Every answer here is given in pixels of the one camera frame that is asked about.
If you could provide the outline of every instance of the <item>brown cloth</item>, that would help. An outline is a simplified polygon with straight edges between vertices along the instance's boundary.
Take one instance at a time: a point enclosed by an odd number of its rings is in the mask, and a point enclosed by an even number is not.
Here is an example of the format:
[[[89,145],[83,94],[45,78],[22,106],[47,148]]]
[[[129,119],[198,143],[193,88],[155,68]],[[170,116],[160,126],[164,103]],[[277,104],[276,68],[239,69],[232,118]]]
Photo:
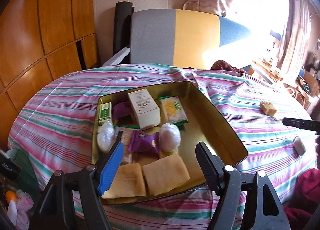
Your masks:
[[[233,68],[231,67],[231,65],[227,62],[225,62],[224,60],[218,60],[216,61],[211,69],[214,70],[227,70],[227,71],[234,71],[234,72],[238,72],[238,73],[245,73],[248,74],[243,68]]]

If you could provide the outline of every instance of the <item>white box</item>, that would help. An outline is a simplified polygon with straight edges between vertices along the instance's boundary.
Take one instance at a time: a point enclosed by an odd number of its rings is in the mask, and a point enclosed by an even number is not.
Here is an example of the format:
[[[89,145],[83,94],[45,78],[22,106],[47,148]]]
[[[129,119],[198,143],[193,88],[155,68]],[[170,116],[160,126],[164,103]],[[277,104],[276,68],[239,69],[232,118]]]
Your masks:
[[[141,130],[160,124],[160,108],[148,90],[141,89],[129,93],[128,96]]]

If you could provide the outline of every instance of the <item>dark red fabric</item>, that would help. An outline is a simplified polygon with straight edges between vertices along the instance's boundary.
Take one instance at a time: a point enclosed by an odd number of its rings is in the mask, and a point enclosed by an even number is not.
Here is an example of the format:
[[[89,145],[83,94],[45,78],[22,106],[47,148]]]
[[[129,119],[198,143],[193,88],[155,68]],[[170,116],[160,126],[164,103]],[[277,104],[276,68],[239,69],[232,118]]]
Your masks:
[[[302,230],[320,203],[320,169],[309,169],[296,182],[292,199],[286,205],[291,230]]]
[[[227,70],[227,71],[235,71],[238,73],[245,73],[248,74],[243,68],[233,68],[231,65],[224,60],[218,60],[216,61],[212,67],[212,70]]]

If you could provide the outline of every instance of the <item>white plastic-wrapped item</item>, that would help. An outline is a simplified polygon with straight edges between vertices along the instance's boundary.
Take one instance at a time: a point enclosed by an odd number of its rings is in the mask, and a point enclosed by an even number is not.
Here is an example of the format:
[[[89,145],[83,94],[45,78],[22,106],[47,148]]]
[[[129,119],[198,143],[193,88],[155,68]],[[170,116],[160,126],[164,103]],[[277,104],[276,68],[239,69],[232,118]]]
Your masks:
[[[165,123],[160,128],[160,147],[165,152],[173,152],[181,143],[179,128],[175,124]]]
[[[98,147],[103,153],[110,151],[114,144],[115,130],[111,121],[105,122],[98,128],[97,142]]]

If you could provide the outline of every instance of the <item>blue gripper pad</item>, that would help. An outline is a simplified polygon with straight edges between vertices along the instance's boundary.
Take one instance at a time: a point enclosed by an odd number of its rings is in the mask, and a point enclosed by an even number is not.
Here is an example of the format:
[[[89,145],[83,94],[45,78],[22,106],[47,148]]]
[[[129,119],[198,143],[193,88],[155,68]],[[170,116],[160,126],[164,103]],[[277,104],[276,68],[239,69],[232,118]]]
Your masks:
[[[124,146],[120,142],[116,149],[113,151],[112,155],[108,159],[107,163],[105,164],[102,172],[100,174],[100,182],[97,188],[100,195],[103,195],[105,191],[110,189],[111,183],[116,175],[116,172],[120,166],[124,155]]]

